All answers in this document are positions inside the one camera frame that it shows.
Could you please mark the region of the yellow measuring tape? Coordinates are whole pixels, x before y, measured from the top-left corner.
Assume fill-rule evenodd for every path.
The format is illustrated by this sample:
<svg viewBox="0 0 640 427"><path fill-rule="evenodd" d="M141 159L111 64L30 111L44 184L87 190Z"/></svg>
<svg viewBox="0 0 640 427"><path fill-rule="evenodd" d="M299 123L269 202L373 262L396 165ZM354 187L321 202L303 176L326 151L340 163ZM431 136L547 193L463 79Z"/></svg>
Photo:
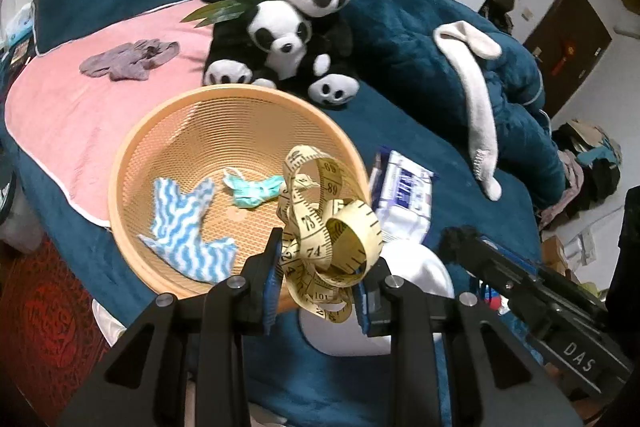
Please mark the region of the yellow measuring tape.
<svg viewBox="0 0 640 427"><path fill-rule="evenodd" d="M349 318L352 290L380 257L384 237L369 199L352 169L317 147L285 156L280 267L294 303L324 321Z"/></svg>

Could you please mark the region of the cream long sock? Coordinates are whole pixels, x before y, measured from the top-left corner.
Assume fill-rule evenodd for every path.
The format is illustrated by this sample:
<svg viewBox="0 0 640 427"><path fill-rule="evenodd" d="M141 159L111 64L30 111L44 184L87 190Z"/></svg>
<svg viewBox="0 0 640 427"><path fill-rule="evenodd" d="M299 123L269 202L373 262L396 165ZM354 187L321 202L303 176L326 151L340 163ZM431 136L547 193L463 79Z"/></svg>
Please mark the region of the cream long sock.
<svg viewBox="0 0 640 427"><path fill-rule="evenodd" d="M488 88L477 59L497 60L501 46L468 22L438 26L433 39L457 73L465 96L472 173L485 196L497 202L502 188L495 177L498 140Z"/></svg>

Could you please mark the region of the white foam cylinder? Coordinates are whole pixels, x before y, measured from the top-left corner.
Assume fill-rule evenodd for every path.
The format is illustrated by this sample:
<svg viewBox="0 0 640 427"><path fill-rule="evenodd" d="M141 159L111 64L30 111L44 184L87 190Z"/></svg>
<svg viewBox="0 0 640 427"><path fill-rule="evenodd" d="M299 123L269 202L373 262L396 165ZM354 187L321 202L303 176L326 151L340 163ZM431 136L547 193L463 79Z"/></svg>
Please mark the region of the white foam cylinder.
<svg viewBox="0 0 640 427"><path fill-rule="evenodd" d="M381 258L390 273L418 286L424 293L454 297L454 284L433 251L424 245L394 239L386 243ZM380 273L373 268L355 291L354 311L342 323L320 319L306 311L299 313L303 335L314 349L331 357L377 357L390 354L390 336L382 336L390 318L390 303L374 288Z"/></svg>

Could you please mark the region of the blue folded quilt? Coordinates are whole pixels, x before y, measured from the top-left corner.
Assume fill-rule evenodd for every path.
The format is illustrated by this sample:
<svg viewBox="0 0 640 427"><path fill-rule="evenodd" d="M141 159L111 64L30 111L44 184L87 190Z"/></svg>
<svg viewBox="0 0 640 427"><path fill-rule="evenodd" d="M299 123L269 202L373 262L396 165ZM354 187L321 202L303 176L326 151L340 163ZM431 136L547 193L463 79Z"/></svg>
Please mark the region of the blue folded quilt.
<svg viewBox="0 0 640 427"><path fill-rule="evenodd" d="M544 82L521 43L454 0L352 0L341 14L364 82L462 150L482 178L498 167L536 206L559 202Z"/></svg>

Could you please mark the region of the red patterned rug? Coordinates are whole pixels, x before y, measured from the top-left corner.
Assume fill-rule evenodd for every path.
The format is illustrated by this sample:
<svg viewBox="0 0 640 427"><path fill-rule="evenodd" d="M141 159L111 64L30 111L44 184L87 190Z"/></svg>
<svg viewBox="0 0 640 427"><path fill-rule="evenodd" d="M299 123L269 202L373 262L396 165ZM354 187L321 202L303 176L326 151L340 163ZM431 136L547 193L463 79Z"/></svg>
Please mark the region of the red patterned rug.
<svg viewBox="0 0 640 427"><path fill-rule="evenodd" d="M2 284L1 374L48 426L108 350L91 303L50 239L17 257Z"/></svg>

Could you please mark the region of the panda plush toy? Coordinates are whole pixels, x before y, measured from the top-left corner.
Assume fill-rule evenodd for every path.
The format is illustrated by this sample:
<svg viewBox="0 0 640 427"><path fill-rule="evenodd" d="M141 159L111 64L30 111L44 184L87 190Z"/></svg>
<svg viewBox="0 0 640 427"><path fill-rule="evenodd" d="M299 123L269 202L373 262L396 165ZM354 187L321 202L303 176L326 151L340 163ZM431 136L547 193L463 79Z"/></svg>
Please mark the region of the panda plush toy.
<svg viewBox="0 0 640 427"><path fill-rule="evenodd" d="M202 83L281 89L325 106L355 98L350 0L262 0L213 28Z"/></svg>

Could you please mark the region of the teal face mask bundle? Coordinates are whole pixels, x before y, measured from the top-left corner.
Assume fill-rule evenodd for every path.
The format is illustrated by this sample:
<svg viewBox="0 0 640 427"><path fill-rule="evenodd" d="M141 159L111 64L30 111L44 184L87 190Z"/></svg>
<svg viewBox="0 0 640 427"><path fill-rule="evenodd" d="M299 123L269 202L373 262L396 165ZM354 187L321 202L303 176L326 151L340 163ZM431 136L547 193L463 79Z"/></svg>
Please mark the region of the teal face mask bundle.
<svg viewBox="0 0 640 427"><path fill-rule="evenodd" d="M241 209L254 209L265 202L277 199L284 179L283 176L270 176L267 179L250 181L239 169L226 168L222 182L231 192L233 205Z"/></svg>

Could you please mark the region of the white blue tissue pack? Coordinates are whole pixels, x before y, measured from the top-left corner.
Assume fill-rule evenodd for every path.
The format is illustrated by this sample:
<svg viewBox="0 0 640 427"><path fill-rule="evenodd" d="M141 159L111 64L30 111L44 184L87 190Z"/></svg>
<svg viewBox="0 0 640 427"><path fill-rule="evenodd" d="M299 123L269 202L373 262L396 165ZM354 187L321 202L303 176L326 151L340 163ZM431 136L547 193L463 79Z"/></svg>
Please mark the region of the white blue tissue pack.
<svg viewBox="0 0 640 427"><path fill-rule="evenodd" d="M375 155L369 188L372 208L386 242L422 244L432 224L436 174L412 159L381 147Z"/></svg>

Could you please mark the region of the grey crumpled cloth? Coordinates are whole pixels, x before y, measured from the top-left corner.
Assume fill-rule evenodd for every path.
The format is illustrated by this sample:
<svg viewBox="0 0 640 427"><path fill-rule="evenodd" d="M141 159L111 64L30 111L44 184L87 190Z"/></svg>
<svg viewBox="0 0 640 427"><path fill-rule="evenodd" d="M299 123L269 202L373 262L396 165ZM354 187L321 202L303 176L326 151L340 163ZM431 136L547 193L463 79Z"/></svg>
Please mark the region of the grey crumpled cloth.
<svg viewBox="0 0 640 427"><path fill-rule="evenodd" d="M88 57L79 65L79 72L91 78L107 76L112 81L144 81L152 69L170 62L179 52L177 41L150 39L126 42Z"/></svg>

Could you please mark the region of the red makeup sponge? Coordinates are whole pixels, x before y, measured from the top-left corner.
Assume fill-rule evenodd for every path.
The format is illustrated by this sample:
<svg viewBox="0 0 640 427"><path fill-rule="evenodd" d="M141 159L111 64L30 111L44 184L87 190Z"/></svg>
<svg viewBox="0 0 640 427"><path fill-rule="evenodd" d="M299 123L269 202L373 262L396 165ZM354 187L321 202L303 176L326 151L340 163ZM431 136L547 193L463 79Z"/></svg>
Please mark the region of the red makeup sponge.
<svg viewBox="0 0 640 427"><path fill-rule="evenodd" d="M499 311L502 306L502 299L500 295L491 296L486 300L491 310Z"/></svg>

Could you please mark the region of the blue white knitted cloth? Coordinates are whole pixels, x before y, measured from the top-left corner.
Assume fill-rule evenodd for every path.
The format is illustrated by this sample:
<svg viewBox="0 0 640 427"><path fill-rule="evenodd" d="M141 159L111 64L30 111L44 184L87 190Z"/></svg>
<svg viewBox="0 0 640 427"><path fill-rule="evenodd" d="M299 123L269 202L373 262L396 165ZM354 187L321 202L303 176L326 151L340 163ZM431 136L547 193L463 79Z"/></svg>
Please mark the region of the blue white knitted cloth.
<svg viewBox="0 0 640 427"><path fill-rule="evenodd" d="M230 277L238 246L232 237L206 241L203 222L214 200L215 182L207 178L189 193L177 181L156 178L154 218L148 235L138 239L172 269L188 279L218 284Z"/></svg>

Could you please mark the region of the orange mesh basket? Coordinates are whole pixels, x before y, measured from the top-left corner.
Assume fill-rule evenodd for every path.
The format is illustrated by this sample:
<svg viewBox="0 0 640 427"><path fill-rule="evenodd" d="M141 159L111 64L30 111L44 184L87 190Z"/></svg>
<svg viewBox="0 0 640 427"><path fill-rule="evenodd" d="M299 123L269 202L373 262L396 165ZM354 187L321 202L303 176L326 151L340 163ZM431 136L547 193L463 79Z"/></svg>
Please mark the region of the orange mesh basket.
<svg viewBox="0 0 640 427"><path fill-rule="evenodd" d="M224 170L239 169L247 179L281 173L286 153L311 145L343 161L357 191L368 197L366 167L352 141L320 109L282 91L261 87L198 88L176 96L146 115L120 147L108 188L108 210L116 244L127 265L157 294L190 298L208 291L172 269L142 243L151 233L154 186L158 178L176 181L184 193L206 179L216 191L203 219L203 239L231 237L238 246L235 272L264 250L280 225L275 202L253 210L233 205Z"/></svg>

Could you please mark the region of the pink towel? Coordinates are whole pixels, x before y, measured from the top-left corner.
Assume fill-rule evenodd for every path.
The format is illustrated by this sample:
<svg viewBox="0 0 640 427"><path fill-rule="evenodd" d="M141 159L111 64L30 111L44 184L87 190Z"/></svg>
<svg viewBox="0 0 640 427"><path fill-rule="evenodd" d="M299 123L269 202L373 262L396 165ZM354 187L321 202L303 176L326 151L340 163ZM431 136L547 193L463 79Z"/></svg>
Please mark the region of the pink towel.
<svg viewBox="0 0 640 427"><path fill-rule="evenodd" d="M122 141L156 106L201 86L212 31L186 22L200 0L183 1L105 27L35 57L6 99L9 136L88 221L106 227L108 179ZM143 81L81 74L86 58L119 44L157 39L178 55Z"/></svg>

